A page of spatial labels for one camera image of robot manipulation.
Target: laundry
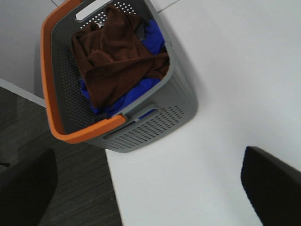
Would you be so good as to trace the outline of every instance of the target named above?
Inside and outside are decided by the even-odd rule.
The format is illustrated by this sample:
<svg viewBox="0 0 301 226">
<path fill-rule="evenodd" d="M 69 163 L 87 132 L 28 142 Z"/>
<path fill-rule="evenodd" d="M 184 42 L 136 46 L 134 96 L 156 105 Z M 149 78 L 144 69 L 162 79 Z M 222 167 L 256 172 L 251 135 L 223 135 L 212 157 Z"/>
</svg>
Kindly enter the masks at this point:
<svg viewBox="0 0 301 226">
<path fill-rule="evenodd" d="M 85 82 L 83 80 L 80 80 L 80 91 L 83 94 L 83 96 L 90 100 L 89 93 L 87 91 L 87 87 L 85 85 Z M 115 103 L 113 103 L 110 106 L 102 107 L 102 108 L 94 108 L 93 105 L 91 105 L 91 109 L 94 114 L 96 115 L 102 115 L 102 119 L 108 118 L 108 116 L 113 116 L 117 112 L 121 111 L 123 108 L 128 106 L 130 103 L 138 99 L 140 96 L 142 96 L 144 93 L 146 93 L 148 90 L 150 90 L 152 87 L 154 87 L 156 84 L 160 82 L 160 79 L 152 79 L 152 78 L 146 78 L 142 79 L 134 88 L 132 88 L 129 92 L 127 92 L 125 95 L 123 95 L 121 98 L 119 98 Z"/>
<path fill-rule="evenodd" d="M 159 81 L 169 68 L 166 52 L 153 55 L 136 37 L 141 17 L 111 4 L 106 14 L 102 29 L 90 23 L 72 37 L 73 55 L 95 109 L 112 107 L 142 79 Z"/>
<path fill-rule="evenodd" d="M 149 24 L 145 27 L 145 39 L 142 40 L 142 44 L 148 51 L 156 55 L 165 47 L 164 42 L 164 37 L 156 21 L 149 20 Z"/>
</svg>

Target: laundry basket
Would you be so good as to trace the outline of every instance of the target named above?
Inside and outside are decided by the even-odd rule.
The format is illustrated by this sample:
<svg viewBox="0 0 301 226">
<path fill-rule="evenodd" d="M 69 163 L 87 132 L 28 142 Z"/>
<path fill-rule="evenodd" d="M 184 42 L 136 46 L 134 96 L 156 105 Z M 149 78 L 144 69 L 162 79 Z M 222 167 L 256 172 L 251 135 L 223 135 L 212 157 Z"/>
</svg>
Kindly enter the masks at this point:
<svg viewBox="0 0 301 226">
<path fill-rule="evenodd" d="M 110 3 L 125 13 L 155 19 L 170 58 L 166 76 L 119 113 L 91 125 L 95 115 L 80 91 L 71 37 L 90 22 L 105 23 Z M 86 9 L 92 12 L 86 15 Z M 193 87 L 182 72 L 170 38 L 149 0 L 67 0 L 42 26 L 41 66 L 44 97 L 52 134 L 67 143 L 88 142 L 117 152 L 129 152 L 166 136 L 197 111 Z"/>
</svg>

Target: blue towel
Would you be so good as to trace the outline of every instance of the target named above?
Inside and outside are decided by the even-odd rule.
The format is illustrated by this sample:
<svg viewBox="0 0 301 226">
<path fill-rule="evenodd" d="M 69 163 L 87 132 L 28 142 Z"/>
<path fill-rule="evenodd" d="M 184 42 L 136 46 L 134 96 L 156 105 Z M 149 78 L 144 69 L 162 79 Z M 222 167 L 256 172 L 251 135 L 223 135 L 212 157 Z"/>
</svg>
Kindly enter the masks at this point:
<svg viewBox="0 0 301 226">
<path fill-rule="evenodd" d="M 141 43 L 154 55 L 165 47 L 163 35 L 156 21 L 149 20 L 148 26 L 145 27 L 145 39 Z"/>
<path fill-rule="evenodd" d="M 87 91 L 85 82 L 83 80 L 80 80 L 80 91 L 82 95 L 90 100 L 89 93 Z M 107 113 L 109 116 L 113 116 L 126 106 L 128 106 L 130 103 L 141 97 L 144 93 L 146 93 L 148 90 L 150 90 L 153 86 L 155 86 L 158 82 L 160 82 L 160 79 L 142 79 L 134 88 L 132 88 L 130 91 L 128 91 L 125 95 L 123 95 L 121 98 L 119 98 L 115 103 L 113 103 L 111 106 L 102 107 L 100 109 L 96 109 L 91 105 L 91 109 L 94 114 L 99 115 L 103 113 Z"/>
</svg>

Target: gray plastic basket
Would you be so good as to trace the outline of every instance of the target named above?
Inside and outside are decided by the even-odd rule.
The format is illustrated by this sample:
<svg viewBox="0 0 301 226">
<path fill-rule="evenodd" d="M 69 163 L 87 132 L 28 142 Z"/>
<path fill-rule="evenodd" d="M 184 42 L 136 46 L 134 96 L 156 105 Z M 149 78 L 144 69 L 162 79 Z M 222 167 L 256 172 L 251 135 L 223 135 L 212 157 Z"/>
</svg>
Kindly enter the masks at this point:
<svg viewBox="0 0 301 226">
<path fill-rule="evenodd" d="M 66 133 L 88 127 L 94 117 L 90 103 L 80 92 L 80 73 L 70 51 L 71 37 L 75 32 L 92 21 L 105 23 L 106 5 L 95 9 L 92 15 L 81 22 L 75 20 L 75 15 L 92 2 L 93 0 L 84 0 L 64 16 L 51 33 L 55 91 Z M 123 8 L 122 11 L 140 15 L 145 21 L 155 19 L 166 41 L 165 46 L 170 57 L 169 71 L 163 80 L 118 113 L 127 118 L 126 123 L 87 141 L 99 147 L 125 153 L 152 143 L 179 128 L 194 116 L 198 105 L 194 89 L 183 73 L 170 38 L 150 1 L 113 0 L 109 3 L 120 10 Z"/>
</svg>

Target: clothing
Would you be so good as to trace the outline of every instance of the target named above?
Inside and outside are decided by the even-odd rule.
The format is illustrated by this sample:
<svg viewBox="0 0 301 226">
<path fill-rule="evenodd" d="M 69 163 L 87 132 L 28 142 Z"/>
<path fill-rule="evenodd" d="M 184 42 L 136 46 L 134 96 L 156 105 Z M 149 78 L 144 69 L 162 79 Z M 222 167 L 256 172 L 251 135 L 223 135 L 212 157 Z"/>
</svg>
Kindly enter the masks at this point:
<svg viewBox="0 0 301 226">
<path fill-rule="evenodd" d="M 94 108 L 112 105 L 143 78 L 162 79 L 169 68 L 167 53 L 153 55 L 134 31 L 141 17 L 106 8 L 102 29 L 90 23 L 72 37 L 72 51 Z"/>
<path fill-rule="evenodd" d="M 142 40 L 142 44 L 154 55 L 160 53 L 165 47 L 163 35 L 156 21 L 149 20 L 148 26 L 145 27 L 145 39 Z"/>
<path fill-rule="evenodd" d="M 79 82 L 80 82 L 81 93 L 85 98 L 90 100 L 90 96 L 87 91 L 85 82 L 83 80 L 80 80 Z M 96 109 L 93 107 L 93 105 L 91 105 L 91 109 L 93 113 L 96 115 L 106 113 L 109 116 L 113 116 L 114 114 L 116 114 L 117 112 L 121 111 L 123 108 L 128 106 L 130 103 L 132 103 L 133 101 L 141 97 L 144 93 L 150 90 L 158 82 L 160 82 L 160 79 L 152 79 L 152 78 L 142 79 L 134 88 L 132 88 L 129 92 L 127 92 L 125 95 L 119 98 L 111 106 L 106 106 L 106 107 Z"/>
<path fill-rule="evenodd" d="M 258 147 L 247 147 L 241 182 L 264 226 L 299 226 L 301 173 Z"/>
</svg>

